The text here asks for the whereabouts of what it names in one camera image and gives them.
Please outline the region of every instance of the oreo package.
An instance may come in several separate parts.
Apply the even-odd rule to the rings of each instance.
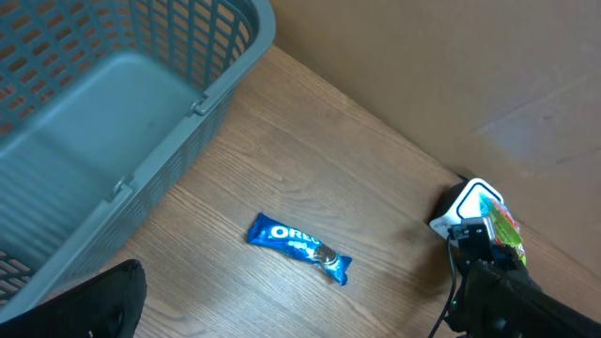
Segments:
[[[260,213],[248,233],[248,242],[272,248],[289,257],[317,264],[340,285],[347,283],[345,272],[352,258],[330,249],[321,240],[279,223]]]

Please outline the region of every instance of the wire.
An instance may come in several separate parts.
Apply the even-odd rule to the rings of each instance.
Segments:
[[[455,278],[455,262],[453,261],[453,254],[451,253],[451,235],[447,237],[447,254],[449,255],[449,263],[451,264],[451,292],[449,293],[449,298],[447,299],[447,303],[444,304],[444,308],[442,309],[442,313],[439,316],[439,319],[434,324],[434,328],[428,334],[428,338],[434,337],[434,333],[439,329],[440,323],[442,319],[449,311],[449,307],[451,306],[451,301],[453,301],[453,296],[455,295],[455,287],[456,287],[456,278]]]

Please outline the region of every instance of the tabletop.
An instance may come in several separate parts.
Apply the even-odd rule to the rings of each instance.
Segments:
[[[136,258],[146,270],[136,335],[425,337],[451,285],[444,240],[425,222],[458,181],[273,47],[219,135],[111,263]],[[348,285],[247,244],[259,212],[350,255]],[[601,320],[601,282],[544,234],[526,226],[524,237],[532,278]],[[442,324],[438,336],[456,334]]]

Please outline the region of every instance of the blue-gray laundry basket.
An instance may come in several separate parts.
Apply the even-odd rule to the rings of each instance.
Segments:
[[[0,322],[116,253],[274,34],[268,0],[0,5]]]

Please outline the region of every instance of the brown wall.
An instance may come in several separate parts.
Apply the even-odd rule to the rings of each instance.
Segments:
[[[272,5],[279,47],[601,276],[600,2]]]

